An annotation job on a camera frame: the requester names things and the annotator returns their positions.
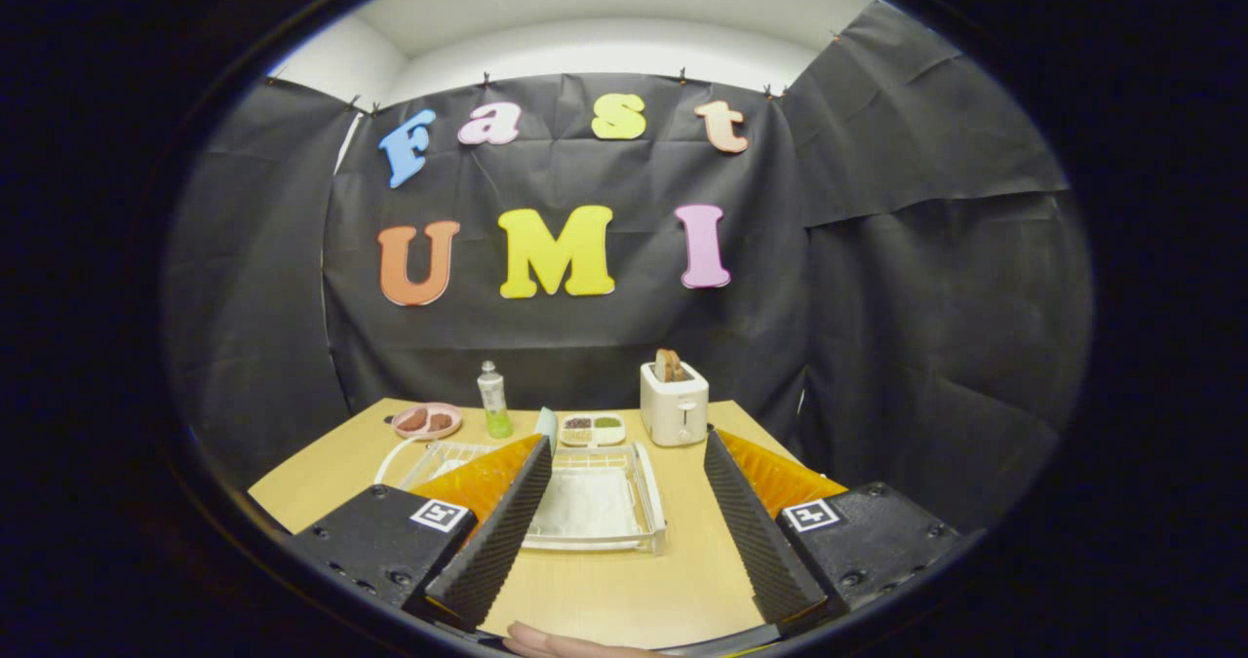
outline white dish rack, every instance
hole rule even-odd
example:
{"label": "white dish rack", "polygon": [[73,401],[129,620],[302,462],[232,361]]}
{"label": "white dish rack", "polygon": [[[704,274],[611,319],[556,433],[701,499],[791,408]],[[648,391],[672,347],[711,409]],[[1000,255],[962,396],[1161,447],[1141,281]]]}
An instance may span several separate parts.
{"label": "white dish rack", "polygon": [[[424,456],[398,487],[412,489],[495,448],[436,441],[428,444]],[[659,486],[644,446],[560,446],[550,461],[550,481],[529,523],[523,548],[633,548],[660,556],[666,526]]]}

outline toaster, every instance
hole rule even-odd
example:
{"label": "toaster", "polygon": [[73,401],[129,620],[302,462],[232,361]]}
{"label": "toaster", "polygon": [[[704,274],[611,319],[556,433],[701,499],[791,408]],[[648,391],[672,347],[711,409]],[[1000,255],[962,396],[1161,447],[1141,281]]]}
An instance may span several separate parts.
{"label": "toaster", "polygon": [[680,366],[689,380],[659,382],[654,363],[641,363],[641,423],[656,446],[685,446],[706,438],[710,387],[693,366]]}

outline black fabric curtain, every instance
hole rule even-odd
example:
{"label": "black fabric curtain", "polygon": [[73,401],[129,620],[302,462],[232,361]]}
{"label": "black fabric curtain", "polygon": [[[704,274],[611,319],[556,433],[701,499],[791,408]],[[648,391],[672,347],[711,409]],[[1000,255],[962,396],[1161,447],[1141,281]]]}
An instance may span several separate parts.
{"label": "black fabric curtain", "polygon": [[354,111],[261,84],[192,165],[170,227],[165,351],[185,421],[246,488],[349,415],[329,360],[321,243]]}
{"label": "black fabric curtain", "polygon": [[[604,94],[640,96],[645,132],[597,139]],[[743,154],[693,111],[743,114]],[[504,145],[461,144],[513,102]],[[433,110],[426,165],[391,187],[382,139]],[[492,360],[513,408],[630,408],[638,368],[675,348],[806,464],[884,479],[958,528],[991,523],[1057,444],[1092,312],[1073,196],[1025,112],[896,10],[867,7],[782,97],[638,75],[535,76],[359,119],[261,85],[195,166],[166,267],[175,391],[210,454],[250,486],[382,397],[479,406]],[[681,205],[716,205],[731,282],[690,290]],[[507,300],[499,215],[553,236],[610,207],[609,295]],[[378,233],[459,223],[444,293],[391,302]]]}
{"label": "black fabric curtain", "polygon": [[985,526],[1057,444],[1085,366],[1090,263],[1057,160],[982,69],[882,4],[782,107],[810,235],[794,446]]}

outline human hand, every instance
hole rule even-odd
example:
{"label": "human hand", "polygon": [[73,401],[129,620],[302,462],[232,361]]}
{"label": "human hand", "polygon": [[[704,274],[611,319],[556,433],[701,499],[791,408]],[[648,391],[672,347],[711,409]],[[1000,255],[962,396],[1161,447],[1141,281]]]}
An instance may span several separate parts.
{"label": "human hand", "polygon": [[643,648],[603,646],[568,636],[553,636],[520,622],[513,622],[512,626],[507,627],[507,633],[512,636],[503,639],[503,646],[512,653],[524,656],[524,658],[649,658],[663,656]]}

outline green liquid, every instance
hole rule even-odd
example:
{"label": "green liquid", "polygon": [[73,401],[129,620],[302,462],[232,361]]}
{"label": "green liquid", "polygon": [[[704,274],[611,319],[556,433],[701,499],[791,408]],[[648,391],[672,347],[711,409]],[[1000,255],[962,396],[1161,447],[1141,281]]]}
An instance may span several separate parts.
{"label": "green liquid", "polygon": [[489,436],[494,438],[507,438],[512,436],[512,418],[508,417],[507,410],[500,410],[498,412],[485,411],[485,431]]}

